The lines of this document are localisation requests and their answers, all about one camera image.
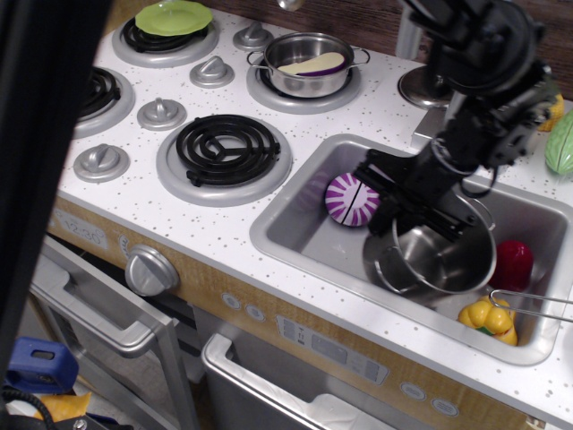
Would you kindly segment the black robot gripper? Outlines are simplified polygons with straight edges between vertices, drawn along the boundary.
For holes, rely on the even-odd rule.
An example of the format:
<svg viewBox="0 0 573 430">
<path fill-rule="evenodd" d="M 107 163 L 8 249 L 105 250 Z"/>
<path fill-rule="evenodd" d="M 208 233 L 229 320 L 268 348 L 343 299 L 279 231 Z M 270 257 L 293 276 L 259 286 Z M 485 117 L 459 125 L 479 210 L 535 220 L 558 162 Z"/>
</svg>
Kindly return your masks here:
<svg viewBox="0 0 573 430">
<path fill-rule="evenodd" d="M 449 163 L 442 146 L 431 142 L 411 157 L 370 149 L 355 177 L 377 192 L 380 204 L 368 224 L 374 236 L 386 234 L 399 221 L 400 235 L 426 226 L 449 241 L 461 238 L 478 216 L 453 191 L 469 176 Z"/>
</svg>

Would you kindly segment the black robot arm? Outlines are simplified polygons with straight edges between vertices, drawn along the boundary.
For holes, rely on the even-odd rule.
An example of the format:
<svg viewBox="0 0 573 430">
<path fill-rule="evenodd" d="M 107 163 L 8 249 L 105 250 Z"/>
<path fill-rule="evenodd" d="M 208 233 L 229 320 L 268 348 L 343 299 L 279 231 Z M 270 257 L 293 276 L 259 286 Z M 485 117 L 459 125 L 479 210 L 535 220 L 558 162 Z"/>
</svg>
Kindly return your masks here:
<svg viewBox="0 0 573 430">
<path fill-rule="evenodd" d="M 477 169 L 512 165 L 550 116 L 558 94 L 536 55 L 543 25 L 510 1 L 412 1 L 409 19 L 432 39 L 428 76 L 462 96 L 454 115 L 414 156 L 369 150 L 355 176 L 380 203 L 375 236 L 425 225 L 454 240 L 476 218 L 455 189 Z"/>
</svg>

